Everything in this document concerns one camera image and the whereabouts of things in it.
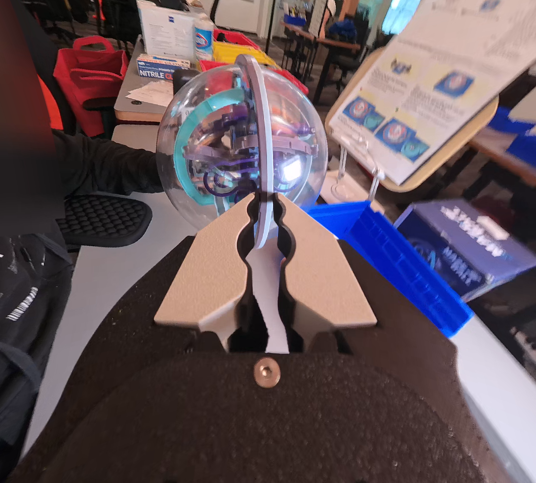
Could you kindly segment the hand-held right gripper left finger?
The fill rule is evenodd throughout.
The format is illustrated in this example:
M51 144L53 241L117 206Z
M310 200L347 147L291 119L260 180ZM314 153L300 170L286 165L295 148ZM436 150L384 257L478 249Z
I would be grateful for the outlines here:
M258 207L258 195L250 193L195 235L155 324L212 332L226 351L235 332L247 331L253 298L247 256Z

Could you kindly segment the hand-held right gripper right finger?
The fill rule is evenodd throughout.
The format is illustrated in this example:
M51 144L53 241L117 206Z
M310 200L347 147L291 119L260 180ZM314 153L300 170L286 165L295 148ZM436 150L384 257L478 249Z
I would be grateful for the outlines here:
M275 194L280 263L278 313L289 351L321 333L373 327L377 318L336 236L287 197Z

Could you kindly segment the clear maze ball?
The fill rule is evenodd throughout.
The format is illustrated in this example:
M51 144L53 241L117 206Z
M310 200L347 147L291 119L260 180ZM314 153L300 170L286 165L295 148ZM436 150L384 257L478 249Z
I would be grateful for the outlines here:
M198 231L260 188L260 118L271 121L273 191L309 211L328 149L308 96L249 55L192 81L197 96L173 97L157 134L157 169L179 214Z

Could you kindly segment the person's left forearm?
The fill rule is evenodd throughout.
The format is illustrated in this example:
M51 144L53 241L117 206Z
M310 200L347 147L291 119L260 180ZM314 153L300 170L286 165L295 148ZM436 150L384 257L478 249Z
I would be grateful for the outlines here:
M64 198L96 192L129 196L164 191L154 152L57 129L51 132Z

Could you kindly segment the glove box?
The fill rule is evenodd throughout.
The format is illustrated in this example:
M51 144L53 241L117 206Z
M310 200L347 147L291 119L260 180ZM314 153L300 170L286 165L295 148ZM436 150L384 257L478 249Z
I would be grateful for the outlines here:
M188 70L192 63L187 59L140 54L136 59L138 75L142 78L173 80L177 70Z

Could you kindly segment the wipes canister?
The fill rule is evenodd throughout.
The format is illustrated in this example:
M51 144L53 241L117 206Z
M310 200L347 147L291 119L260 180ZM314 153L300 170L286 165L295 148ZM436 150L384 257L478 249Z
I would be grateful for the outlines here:
M193 24L193 37L198 61L213 60L214 24L206 14L201 14Z

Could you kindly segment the white cardboard box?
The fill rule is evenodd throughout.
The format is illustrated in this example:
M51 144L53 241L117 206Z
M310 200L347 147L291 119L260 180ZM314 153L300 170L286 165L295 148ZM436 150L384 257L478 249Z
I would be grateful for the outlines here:
M167 9L145 0L136 3L147 54L196 60L194 33L198 14Z

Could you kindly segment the yellow plastic bin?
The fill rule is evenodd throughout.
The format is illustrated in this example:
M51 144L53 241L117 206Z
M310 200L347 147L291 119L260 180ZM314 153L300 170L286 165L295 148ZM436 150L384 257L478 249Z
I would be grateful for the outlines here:
M233 64L240 55L249 55L253 57L260 65L273 69L280 69L276 62L266 55L264 51L253 46L220 41L215 41L213 43L213 60L215 62Z

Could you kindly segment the blue plastic bin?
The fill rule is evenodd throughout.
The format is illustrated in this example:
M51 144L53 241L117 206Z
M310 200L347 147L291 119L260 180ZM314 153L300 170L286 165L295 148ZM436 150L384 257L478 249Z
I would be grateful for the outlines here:
M309 215L354 248L447 338L455 336L474 316L369 201L315 205Z

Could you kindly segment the red bag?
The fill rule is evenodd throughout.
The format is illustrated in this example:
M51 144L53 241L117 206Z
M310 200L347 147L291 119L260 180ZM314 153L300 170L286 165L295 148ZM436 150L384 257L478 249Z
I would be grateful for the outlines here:
M57 54L54 78L87 137L111 138L129 58L105 37L77 38Z

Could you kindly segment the red plastic bin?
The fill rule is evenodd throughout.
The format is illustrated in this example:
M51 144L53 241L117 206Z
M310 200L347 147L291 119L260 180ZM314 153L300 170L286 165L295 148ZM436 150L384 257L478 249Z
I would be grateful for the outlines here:
M213 30L213 38L214 38L213 42L220 41L220 42L228 42L228 43L232 43L232 44L241 44L241 45L246 45L246 46L253 46L253 47L261 50L261 48L260 48L260 46L258 44L253 42L249 37L247 37L245 34L243 34L241 32L228 31L228 30L222 30L222 29L215 28ZM228 65L228 64L215 62L214 60L212 60L212 61L199 61L197 69L200 72L205 72L205 71L212 70L212 69L215 69L217 67L224 66L224 65ZM280 68L280 69L273 69L273 68L270 68L270 67L267 67L267 68L275 71L280 76L283 76L284 78L286 78L289 82L291 82L294 86L296 86L305 96L308 95L308 93L309 93L308 88L303 83L301 83L290 72L288 72L288 71L286 71L286 70L284 70L282 68Z

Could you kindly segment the dark blue printed box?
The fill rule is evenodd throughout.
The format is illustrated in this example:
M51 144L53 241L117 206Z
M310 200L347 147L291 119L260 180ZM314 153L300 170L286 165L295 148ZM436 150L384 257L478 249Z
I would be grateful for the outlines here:
M535 268L535 253L463 199L413 203L394 227L464 302Z

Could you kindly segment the person's black printed jacket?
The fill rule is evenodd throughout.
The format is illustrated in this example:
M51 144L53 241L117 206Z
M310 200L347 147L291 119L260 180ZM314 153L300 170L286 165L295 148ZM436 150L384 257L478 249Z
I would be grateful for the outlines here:
M1 237L1 454L24 440L73 270L59 231Z

